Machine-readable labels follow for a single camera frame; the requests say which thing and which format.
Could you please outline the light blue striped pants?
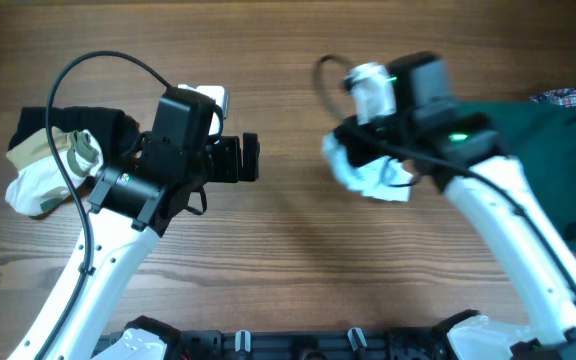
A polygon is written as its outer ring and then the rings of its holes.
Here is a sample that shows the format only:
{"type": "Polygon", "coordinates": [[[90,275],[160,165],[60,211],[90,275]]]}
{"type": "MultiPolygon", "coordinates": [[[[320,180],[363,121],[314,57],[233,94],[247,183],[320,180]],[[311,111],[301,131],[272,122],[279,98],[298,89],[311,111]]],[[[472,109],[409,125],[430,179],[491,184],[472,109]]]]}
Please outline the light blue striped pants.
{"type": "Polygon", "coordinates": [[[382,156],[355,167],[349,162],[346,147],[332,133],[322,138],[321,153],[335,180],[348,191],[386,202],[408,202],[413,175],[403,164],[382,156]]]}

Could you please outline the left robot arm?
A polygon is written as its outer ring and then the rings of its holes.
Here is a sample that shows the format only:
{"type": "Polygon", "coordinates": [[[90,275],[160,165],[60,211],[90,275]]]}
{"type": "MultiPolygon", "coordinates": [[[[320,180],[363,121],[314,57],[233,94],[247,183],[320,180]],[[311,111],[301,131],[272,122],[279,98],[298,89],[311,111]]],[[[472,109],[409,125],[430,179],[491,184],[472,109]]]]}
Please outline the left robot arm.
{"type": "Polygon", "coordinates": [[[254,133],[223,136],[229,94],[185,84],[162,95],[142,154],[103,166],[85,226],[14,359],[88,359],[144,259],[205,184],[258,179],[254,133]]]}

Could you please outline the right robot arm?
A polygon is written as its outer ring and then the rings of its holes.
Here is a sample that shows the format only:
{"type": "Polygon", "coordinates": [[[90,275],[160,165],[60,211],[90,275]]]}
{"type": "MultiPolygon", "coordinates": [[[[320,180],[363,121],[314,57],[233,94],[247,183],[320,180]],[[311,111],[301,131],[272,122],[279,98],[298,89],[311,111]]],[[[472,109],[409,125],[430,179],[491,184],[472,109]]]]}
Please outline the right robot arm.
{"type": "Polygon", "coordinates": [[[349,165],[411,161],[477,230],[526,309],[524,326],[475,311],[440,322],[434,357],[576,359],[576,259],[492,121],[459,113],[442,59],[350,66],[342,85],[356,112],[334,136],[349,165]]]}

